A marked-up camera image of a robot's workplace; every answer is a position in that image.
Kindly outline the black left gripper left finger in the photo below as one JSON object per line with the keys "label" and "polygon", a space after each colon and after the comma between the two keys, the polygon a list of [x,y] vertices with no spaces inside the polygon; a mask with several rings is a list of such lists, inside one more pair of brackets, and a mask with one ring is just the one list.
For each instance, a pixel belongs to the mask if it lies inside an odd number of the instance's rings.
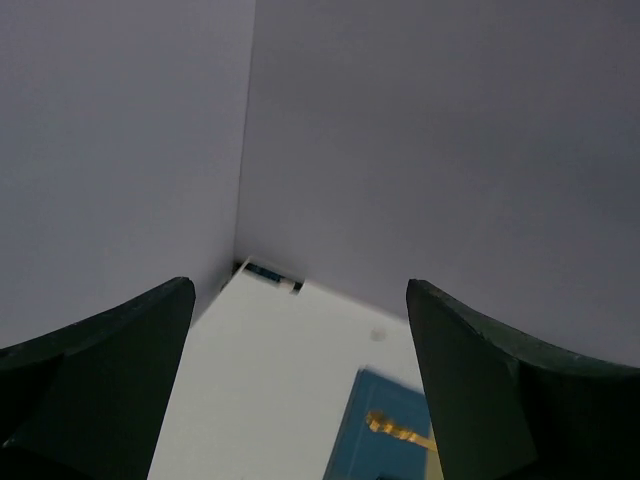
{"label": "black left gripper left finger", "polygon": [[146,478],[194,305],[177,277],[3,348],[2,478]]}

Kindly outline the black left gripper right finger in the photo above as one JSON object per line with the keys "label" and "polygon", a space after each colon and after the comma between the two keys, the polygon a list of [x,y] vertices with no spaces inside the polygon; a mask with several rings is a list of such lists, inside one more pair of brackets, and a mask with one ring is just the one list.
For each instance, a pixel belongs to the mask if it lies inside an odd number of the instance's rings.
{"label": "black left gripper right finger", "polygon": [[448,479],[635,479],[639,371],[539,340],[411,280],[408,318]]}

